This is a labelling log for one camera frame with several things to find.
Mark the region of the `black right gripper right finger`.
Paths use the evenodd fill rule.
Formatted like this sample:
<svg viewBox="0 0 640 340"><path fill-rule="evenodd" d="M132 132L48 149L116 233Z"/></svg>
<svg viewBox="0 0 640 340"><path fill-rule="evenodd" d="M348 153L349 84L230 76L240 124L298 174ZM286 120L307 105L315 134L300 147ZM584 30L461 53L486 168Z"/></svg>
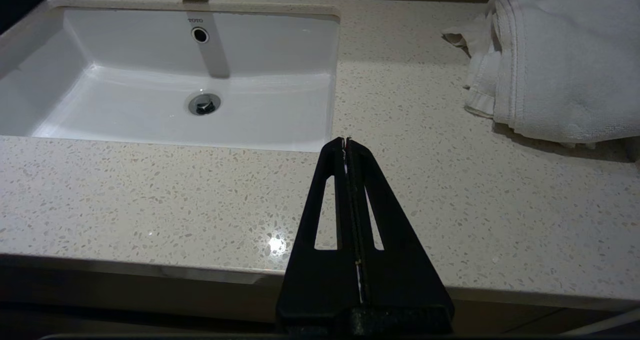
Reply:
<svg viewBox="0 0 640 340"><path fill-rule="evenodd" d="M372 152L349 139L347 158L363 301L452 317L450 295Z"/></svg>

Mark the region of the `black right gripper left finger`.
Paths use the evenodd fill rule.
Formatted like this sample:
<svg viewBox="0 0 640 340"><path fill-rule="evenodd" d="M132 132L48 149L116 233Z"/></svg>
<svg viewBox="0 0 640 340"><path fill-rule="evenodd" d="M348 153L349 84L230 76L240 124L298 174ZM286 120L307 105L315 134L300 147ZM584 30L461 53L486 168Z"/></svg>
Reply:
<svg viewBox="0 0 640 340"><path fill-rule="evenodd" d="M361 303L345 140L322 147L291 250L276 307L281 318L333 318ZM315 247L325 185L334 182L337 248Z"/></svg>

